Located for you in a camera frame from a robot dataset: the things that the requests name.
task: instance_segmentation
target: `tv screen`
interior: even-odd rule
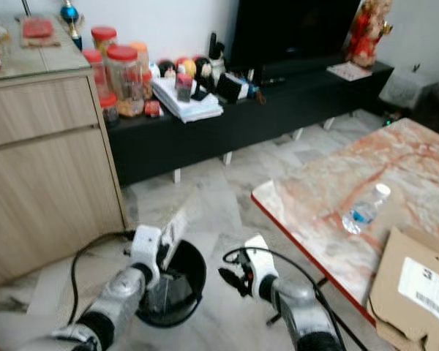
[[[240,0],[234,67],[341,50],[360,0]]]

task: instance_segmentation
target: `marble table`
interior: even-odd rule
[[[389,201],[365,234],[349,234],[342,214],[377,182]],[[252,200],[374,324],[365,304],[390,228],[439,238],[439,135],[403,119],[259,186]]]

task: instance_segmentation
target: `cabinet drawer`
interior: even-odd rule
[[[0,145],[96,123],[84,77],[0,88]]]
[[[100,130],[0,150],[0,283],[123,229]]]

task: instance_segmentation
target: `red table edge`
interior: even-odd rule
[[[354,297],[351,296],[345,290],[345,288],[294,238],[293,234],[291,234],[284,225],[278,222],[278,220],[260,203],[260,201],[255,198],[253,193],[250,195],[250,197],[252,198],[252,201],[259,207],[259,209],[262,210],[262,212],[267,215],[267,217],[270,218],[279,229],[281,229],[281,231],[288,237],[288,239],[293,242],[293,244],[299,250],[301,250],[301,252],[307,257],[307,259],[311,261],[319,269],[319,271],[353,304],[353,306],[358,309],[363,317],[366,318],[375,327],[375,320],[369,314],[369,312],[362,305],[360,305],[359,302],[356,301]]]

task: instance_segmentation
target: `black trash bin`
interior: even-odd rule
[[[188,320],[202,299],[206,264],[202,254],[181,241],[160,283],[140,302],[137,316],[157,328],[172,328]]]

